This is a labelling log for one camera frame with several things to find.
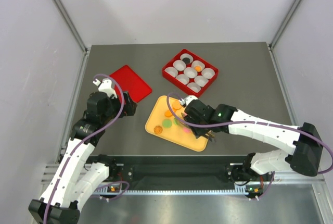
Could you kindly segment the black sandwich cookie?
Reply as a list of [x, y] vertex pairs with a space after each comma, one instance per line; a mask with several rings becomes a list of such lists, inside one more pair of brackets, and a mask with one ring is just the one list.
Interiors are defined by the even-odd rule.
[[183, 58], [182, 61], [186, 64], [190, 63], [190, 59], [188, 57]]

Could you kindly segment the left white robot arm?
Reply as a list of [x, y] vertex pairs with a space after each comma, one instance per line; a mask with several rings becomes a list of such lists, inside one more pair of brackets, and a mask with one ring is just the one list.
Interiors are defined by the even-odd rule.
[[121, 98], [105, 92], [89, 96], [87, 109], [72, 128], [66, 152], [51, 183], [39, 199], [29, 204], [28, 210], [37, 223], [77, 223], [83, 206], [101, 183], [119, 175], [114, 158], [98, 155], [88, 172], [80, 177], [105, 127], [118, 118], [134, 115], [136, 106], [127, 91]]

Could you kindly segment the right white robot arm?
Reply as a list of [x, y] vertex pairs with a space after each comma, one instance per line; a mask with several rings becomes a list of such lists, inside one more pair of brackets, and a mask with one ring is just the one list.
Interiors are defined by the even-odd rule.
[[242, 165], [244, 176], [255, 180], [268, 172], [293, 170], [301, 175], [318, 175], [323, 146], [314, 139], [320, 136], [313, 124], [285, 126], [251, 116], [236, 107], [205, 105], [195, 96], [180, 101], [185, 108], [182, 116], [195, 137], [212, 138], [211, 133], [224, 132], [245, 136], [276, 149], [266, 153], [250, 153]]

